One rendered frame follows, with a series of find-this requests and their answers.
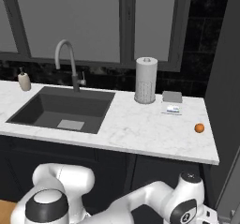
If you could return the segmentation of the grey framed window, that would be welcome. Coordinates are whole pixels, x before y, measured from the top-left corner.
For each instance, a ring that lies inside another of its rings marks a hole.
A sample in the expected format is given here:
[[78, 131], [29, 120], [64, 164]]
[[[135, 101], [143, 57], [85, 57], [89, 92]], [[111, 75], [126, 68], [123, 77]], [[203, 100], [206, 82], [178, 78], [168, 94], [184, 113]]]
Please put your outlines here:
[[190, 0], [0, 0], [0, 60], [181, 68]]

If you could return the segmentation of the grey rectangular sponge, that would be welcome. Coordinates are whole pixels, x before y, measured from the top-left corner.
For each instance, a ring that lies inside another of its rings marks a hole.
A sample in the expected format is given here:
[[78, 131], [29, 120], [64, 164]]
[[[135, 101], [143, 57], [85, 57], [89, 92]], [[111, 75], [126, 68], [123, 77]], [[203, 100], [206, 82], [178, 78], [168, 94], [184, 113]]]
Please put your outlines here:
[[162, 100], [164, 102], [181, 103], [183, 101], [182, 93], [174, 91], [164, 91], [162, 93]]

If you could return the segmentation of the tall grey fridge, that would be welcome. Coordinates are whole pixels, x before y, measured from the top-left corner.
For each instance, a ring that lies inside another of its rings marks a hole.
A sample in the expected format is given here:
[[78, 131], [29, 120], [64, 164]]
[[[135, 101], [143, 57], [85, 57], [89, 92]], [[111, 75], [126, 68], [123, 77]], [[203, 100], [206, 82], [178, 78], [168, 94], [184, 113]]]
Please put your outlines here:
[[240, 0], [228, 0], [204, 101], [219, 157], [215, 208], [227, 220], [240, 203]]

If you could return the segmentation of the white paper towel roll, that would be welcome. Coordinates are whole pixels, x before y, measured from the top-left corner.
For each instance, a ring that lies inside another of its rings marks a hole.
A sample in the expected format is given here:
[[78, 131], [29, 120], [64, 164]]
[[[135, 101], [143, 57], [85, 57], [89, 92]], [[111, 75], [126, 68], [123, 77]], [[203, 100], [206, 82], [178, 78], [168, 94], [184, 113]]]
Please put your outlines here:
[[140, 57], [136, 60], [136, 84], [134, 99], [141, 104], [151, 104], [156, 100], [158, 60]]

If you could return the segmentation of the dark narrow cupboard panel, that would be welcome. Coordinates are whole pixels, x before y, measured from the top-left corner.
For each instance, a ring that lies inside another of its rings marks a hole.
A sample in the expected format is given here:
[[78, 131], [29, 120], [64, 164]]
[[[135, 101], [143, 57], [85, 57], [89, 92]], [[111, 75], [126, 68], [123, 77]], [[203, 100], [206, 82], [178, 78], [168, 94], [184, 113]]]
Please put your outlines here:
[[129, 193], [137, 156], [116, 151], [97, 151], [96, 206], [106, 209], [113, 201]]

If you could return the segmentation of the dark grey sink basin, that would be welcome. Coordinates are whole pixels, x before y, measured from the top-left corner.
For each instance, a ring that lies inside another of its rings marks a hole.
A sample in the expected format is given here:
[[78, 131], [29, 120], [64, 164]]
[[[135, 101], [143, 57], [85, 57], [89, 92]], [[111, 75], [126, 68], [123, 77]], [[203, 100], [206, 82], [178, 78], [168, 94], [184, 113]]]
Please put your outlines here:
[[45, 86], [7, 122], [97, 134], [114, 96], [114, 92]]

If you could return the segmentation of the dark drawer front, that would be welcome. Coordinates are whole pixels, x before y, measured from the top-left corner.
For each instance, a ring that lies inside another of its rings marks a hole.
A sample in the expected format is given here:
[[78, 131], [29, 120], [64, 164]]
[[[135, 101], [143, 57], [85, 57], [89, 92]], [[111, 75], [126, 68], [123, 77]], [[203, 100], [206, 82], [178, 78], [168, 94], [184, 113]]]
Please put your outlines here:
[[[175, 188], [181, 172], [192, 172], [200, 175], [199, 165], [181, 160], [138, 156], [131, 189], [135, 190], [155, 181], [163, 181]], [[162, 218], [146, 205], [135, 209], [132, 215], [135, 224], [163, 224]]]

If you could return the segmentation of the dark wide cupboard door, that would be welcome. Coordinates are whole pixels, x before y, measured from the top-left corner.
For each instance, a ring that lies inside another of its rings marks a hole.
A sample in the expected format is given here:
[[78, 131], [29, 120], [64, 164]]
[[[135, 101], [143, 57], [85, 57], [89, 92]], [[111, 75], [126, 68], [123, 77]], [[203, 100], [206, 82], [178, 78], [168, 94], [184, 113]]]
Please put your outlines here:
[[33, 186], [34, 169], [43, 163], [64, 163], [92, 168], [95, 150], [54, 142], [0, 135], [0, 198], [17, 202]]

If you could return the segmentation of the grey curved sink tap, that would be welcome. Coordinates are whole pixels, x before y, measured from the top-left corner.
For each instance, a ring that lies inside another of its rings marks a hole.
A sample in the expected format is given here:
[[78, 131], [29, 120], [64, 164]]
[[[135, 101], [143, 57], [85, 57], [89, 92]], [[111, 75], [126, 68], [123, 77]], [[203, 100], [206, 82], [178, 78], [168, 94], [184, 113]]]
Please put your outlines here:
[[70, 64], [71, 64], [71, 71], [72, 71], [71, 78], [72, 78], [73, 90], [75, 92], [79, 92], [80, 91], [80, 86], [81, 85], [86, 85], [86, 79], [85, 78], [82, 78], [81, 80], [79, 79], [78, 74], [77, 74], [77, 70], [76, 70], [74, 51], [73, 51], [71, 43], [66, 39], [61, 40], [55, 48], [55, 53], [54, 53], [55, 67], [57, 69], [59, 69], [61, 67], [61, 65], [60, 65], [60, 53], [61, 53], [61, 49], [64, 45], [67, 46], [69, 56], [70, 56]]

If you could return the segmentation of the beige soap dispenser bottle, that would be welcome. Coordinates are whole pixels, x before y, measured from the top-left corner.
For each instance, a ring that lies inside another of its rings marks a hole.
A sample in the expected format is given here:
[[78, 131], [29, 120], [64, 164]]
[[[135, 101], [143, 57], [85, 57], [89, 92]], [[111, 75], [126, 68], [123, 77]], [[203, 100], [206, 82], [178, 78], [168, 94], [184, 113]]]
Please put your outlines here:
[[31, 89], [30, 78], [27, 73], [20, 68], [20, 74], [18, 75], [18, 82], [23, 91], [29, 91]]

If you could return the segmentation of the white and blue packet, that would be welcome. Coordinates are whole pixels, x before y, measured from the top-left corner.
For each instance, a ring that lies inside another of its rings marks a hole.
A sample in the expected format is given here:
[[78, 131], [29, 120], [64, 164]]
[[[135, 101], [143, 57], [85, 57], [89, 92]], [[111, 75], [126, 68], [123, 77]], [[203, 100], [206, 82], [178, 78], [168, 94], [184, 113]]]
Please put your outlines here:
[[161, 106], [161, 112], [166, 114], [181, 115], [182, 109], [179, 105], [163, 103]]

